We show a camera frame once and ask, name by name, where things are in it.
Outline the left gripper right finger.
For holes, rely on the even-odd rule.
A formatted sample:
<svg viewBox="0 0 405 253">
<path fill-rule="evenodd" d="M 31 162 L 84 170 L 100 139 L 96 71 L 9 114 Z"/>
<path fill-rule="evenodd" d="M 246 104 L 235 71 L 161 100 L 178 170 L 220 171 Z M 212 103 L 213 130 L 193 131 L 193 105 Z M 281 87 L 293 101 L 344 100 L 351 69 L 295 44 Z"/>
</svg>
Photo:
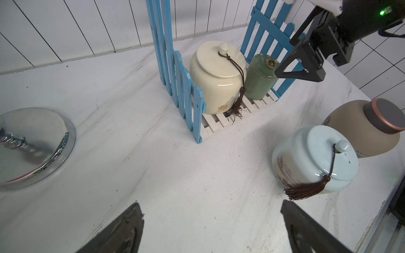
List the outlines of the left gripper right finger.
<svg viewBox="0 0 405 253">
<path fill-rule="evenodd" d="M 283 201 L 281 214 L 293 253 L 351 252 L 293 201 Z"/>
</svg>

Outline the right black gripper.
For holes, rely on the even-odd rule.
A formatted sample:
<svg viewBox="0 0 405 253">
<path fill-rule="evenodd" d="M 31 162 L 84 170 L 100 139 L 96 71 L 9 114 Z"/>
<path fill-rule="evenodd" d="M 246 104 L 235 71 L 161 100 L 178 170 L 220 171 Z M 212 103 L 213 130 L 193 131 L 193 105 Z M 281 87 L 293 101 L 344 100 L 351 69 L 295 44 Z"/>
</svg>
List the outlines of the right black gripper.
<svg viewBox="0 0 405 253">
<path fill-rule="evenodd" d="M 339 20 L 330 11 L 316 6 L 298 28 L 290 43 L 293 51 L 275 70 L 278 78 L 322 82 L 324 59 L 330 55 L 337 66 L 350 62 L 354 42 L 344 37 Z"/>
</svg>

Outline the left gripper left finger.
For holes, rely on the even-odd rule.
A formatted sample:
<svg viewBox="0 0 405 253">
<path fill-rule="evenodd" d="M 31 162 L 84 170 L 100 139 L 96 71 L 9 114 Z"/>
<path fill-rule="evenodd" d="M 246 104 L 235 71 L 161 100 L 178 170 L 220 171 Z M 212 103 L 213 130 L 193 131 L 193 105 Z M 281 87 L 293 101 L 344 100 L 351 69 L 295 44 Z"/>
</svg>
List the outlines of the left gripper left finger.
<svg viewBox="0 0 405 253">
<path fill-rule="evenodd" d="M 135 202 L 78 252 L 136 253 L 141 243 L 143 228 L 143 213 L 139 203 Z"/>
</svg>

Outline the blue white slatted shelf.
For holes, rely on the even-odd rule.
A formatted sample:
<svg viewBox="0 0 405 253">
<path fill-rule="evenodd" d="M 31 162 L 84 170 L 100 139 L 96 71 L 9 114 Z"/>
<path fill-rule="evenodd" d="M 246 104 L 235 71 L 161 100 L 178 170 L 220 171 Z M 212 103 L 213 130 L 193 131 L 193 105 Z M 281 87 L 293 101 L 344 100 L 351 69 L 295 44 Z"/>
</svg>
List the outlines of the blue white slatted shelf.
<svg viewBox="0 0 405 253">
<path fill-rule="evenodd" d="M 162 83 L 197 143 L 238 118 L 277 101 L 293 84 L 278 78 L 269 62 L 292 52 L 295 25 L 287 23 L 292 3 L 257 1 L 241 47 L 202 43 L 185 65 L 173 48 L 169 1 L 146 2 Z"/>
</svg>

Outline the small green tea canister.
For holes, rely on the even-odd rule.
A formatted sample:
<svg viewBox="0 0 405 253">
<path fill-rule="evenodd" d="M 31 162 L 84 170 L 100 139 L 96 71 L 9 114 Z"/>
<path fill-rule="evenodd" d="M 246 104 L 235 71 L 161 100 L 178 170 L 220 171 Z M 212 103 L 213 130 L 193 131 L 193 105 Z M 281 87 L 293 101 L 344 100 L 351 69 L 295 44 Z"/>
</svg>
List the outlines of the small green tea canister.
<svg viewBox="0 0 405 253">
<path fill-rule="evenodd" d="M 245 81 L 245 94 L 250 100 L 261 100 L 277 82 L 275 70 L 280 63 L 267 54 L 257 54 L 253 57 Z"/>
</svg>

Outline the pale blue tasselled tea canister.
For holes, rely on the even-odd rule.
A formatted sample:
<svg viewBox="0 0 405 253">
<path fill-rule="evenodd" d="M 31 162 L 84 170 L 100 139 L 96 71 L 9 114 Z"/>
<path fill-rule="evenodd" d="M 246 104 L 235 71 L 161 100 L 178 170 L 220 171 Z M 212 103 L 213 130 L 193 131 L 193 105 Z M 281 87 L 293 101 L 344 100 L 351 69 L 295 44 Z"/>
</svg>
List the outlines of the pale blue tasselled tea canister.
<svg viewBox="0 0 405 253">
<path fill-rule="evenodd" d="M 338 192 L 359 170 L 349 140 L 324 125 L 302 127 L 282 140 L 273 151 L 272 165 L 290 200 Z"/>
</svg>

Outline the brown clay tea canister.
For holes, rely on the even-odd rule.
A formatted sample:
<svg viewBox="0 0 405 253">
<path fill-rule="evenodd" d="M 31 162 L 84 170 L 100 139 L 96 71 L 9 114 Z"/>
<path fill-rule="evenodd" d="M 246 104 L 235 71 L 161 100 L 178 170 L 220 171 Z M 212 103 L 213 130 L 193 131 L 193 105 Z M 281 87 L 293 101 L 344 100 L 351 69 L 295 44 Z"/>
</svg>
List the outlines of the brown clay tea canister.
<svg viewBox="0 0 405 253">
<path fill-rule="evenodd" d="M 405 130 L 405 114 L 392 102 L 376 98 L 354 100 L 336 108 L 323 121 L 344 135 L 358 158 L 392 150 Z"/>
</svg>

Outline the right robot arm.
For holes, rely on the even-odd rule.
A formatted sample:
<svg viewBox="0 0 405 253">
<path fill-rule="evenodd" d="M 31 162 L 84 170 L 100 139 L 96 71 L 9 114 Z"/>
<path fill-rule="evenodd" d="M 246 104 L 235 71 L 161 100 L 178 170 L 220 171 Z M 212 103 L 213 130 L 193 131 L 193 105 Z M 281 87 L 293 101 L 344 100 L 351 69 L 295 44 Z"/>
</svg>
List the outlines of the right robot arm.
<svg viewBox="0 0 405 253">
<path fill-rule="evenodd" d="M 275 70 L 278 78 L 321 82 L 324 60 L 337 66 L 350 62 L 355 42 L 387 30 L 405 18 L 404 1 L 313 1 L 315 8 L 291 38 L 292 52 Z"/>
</svg>

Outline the cream tasselled tea canister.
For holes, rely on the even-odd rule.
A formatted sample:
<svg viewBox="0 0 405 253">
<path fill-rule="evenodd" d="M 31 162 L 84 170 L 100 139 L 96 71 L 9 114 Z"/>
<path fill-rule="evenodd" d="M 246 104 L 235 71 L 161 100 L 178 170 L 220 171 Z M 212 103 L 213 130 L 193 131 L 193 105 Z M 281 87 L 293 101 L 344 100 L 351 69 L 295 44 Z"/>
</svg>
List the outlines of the cream tasselled tea canister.
<svg viewBox="0 0 405 253">
<path fill-rule="evenodd" d="M 204 95 L 207 114 L 225 113 L 240 96 L 246 61 L 235 46 L 221 41 L 201 44 L 190 61 L 189 73 Z"/>
</svg>

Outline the chrome cup holder stand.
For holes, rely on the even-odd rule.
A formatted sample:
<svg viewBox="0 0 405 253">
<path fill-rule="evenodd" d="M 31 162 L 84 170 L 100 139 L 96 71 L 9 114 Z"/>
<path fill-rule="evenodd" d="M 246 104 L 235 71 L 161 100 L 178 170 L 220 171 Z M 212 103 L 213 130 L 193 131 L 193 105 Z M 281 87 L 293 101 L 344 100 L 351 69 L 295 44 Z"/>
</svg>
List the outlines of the chrome cup holder stand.
<svg viewBox="0 0 405 253">
<path fill-rule="evenodd" d="M 56 172 L 76 142 L 73 123 L 46 108 L 1 115 L 1 191 L 34 185 Z"/>
</svg>

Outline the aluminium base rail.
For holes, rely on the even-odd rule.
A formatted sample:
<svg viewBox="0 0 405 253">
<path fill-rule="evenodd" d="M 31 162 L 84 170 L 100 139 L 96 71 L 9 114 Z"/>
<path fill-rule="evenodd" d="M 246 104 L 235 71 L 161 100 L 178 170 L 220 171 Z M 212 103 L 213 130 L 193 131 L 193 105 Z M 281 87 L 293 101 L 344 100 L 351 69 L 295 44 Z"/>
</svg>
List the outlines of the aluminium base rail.
<svg viewBox="0 0 405 253">
<path fill-rule="evenodd" d="M 405 181 L 389 196 L 372 222 L 357 253 L 403 253 L 405 251 Z"/>
</svg>

